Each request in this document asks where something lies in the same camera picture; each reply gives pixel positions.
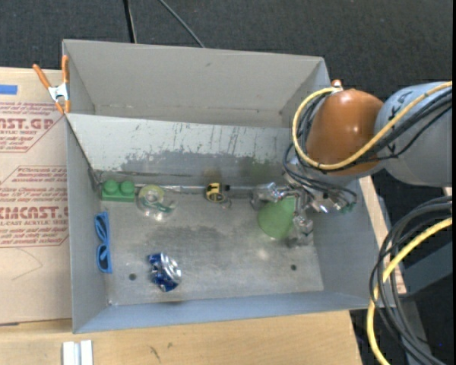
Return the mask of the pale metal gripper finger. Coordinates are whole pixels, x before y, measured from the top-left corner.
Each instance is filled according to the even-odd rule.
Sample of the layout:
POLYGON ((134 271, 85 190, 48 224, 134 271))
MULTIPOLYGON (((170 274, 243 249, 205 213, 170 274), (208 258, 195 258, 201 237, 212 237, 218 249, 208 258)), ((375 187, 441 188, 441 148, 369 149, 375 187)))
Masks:
POLYGON ((275 182, 259 184, 251 190, 251 206, 260 209, 268 202, 278 202, 283 198, 285 190, 285 186, 278 186, 275 182))
POLYGON ((313 222, 298 214, 293 218, 293 228, 287 237, 288 246, 309 246, 313 242, 313 222))

